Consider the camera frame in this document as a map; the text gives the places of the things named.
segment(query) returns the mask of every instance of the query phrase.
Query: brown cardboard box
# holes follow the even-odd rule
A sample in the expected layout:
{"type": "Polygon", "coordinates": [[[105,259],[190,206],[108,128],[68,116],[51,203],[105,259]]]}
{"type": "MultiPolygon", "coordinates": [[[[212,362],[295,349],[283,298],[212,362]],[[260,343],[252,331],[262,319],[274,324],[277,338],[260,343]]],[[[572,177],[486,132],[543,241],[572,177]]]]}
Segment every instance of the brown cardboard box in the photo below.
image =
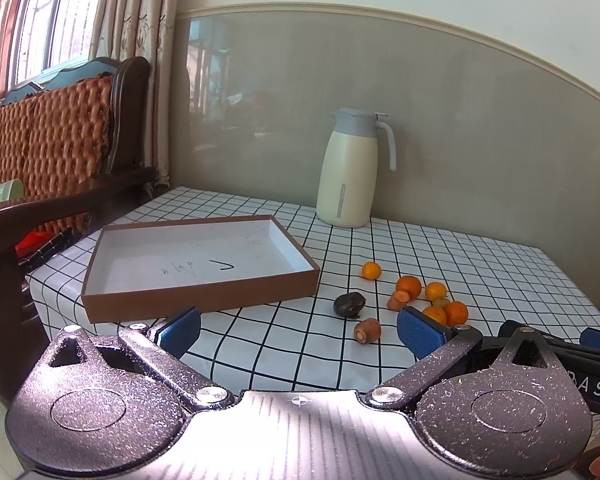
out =
{"type": "Polygon", "coordinates": [[[105,227],[82,284],[92,323],[294,300],[315,294],[320,267],[273,216],[105,227]]]}

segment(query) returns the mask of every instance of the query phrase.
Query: red object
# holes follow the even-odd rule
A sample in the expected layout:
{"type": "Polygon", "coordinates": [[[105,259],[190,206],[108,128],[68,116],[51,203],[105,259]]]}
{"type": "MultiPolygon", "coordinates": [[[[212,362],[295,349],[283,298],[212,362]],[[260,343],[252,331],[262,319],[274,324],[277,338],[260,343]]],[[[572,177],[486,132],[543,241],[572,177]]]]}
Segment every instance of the red object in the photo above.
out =
{"type": "Polygon", "coordinates": [[[16,255],[19,260],[35,253],[54,236],[45,231],[32,231],[16,244],[16,255]]]}

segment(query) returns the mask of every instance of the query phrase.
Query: cream-colored pitcher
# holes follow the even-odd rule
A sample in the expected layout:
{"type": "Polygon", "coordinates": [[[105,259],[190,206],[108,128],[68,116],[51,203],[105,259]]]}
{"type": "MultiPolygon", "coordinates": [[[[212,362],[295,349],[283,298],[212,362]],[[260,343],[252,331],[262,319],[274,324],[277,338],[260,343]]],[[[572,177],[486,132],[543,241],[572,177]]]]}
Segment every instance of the cream-colored pitcher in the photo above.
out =
{"type": "Polygon", "coordinates": [[[389,169],[395,171],[394,132],[377,114],[341,108],[324,153],[316,213],[337,227],[362,227],[369,220],[378,175],[377,129],[386,132],[389,169]]]}

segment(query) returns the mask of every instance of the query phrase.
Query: checkered tablecloth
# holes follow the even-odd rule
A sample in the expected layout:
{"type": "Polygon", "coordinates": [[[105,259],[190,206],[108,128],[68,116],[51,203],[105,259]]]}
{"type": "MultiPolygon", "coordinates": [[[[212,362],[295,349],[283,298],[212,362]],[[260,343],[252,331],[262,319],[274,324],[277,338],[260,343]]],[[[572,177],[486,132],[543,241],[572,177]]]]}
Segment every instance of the checkered tablecloth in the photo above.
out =
{"type": "MultiPolygon", "coordinates": [[[[360,229],[341,229],[322,222],[310,207],[186,187],[116,223],[251,214],[274,215],[322,273],[314,298],[203,314],[200,339],[182,360],[234,392],[367,391],[413,364],[413,355],[397,337],[397,314],[386,308],[396,280],[405,274],[446,283],[450,297],[468,305],[469,324],[485,335],[496,335],[505,319],[573,342],[584,328],[600,328],[596,307],[541,250],[508,242],[375,218],[360,229]],[[359,277],[368,260],[382,267],[376,282],[359,277]],[[334,314],[333,300],[350,290],[366,297],[362,319],[375,317],[382,324],[379,343],[357,343],[357,321],[334,314]]],[[[28,277],[51,338],[74,323],[93,335],[112,335],[120,328],[89,323],[80,300],[98,235],[84,238],[28,277]]],[[[422,309],[429,303],[411,304],[422,309]]]]}

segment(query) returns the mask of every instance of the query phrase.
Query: pitcher handle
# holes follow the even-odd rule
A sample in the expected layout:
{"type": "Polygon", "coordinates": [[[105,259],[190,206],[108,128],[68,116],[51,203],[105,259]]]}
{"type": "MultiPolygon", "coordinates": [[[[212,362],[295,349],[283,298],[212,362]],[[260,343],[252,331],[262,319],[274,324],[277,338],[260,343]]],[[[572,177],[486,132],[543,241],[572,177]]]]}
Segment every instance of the pitcher handle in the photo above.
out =
{"type": "Polygon", "coordinates": [[[394,131],[387,123],[376,122],[376,128],[382,128],[386,132],[386,140],[389,145],[389,169],[395,171],[395,138],[394,131]]]}

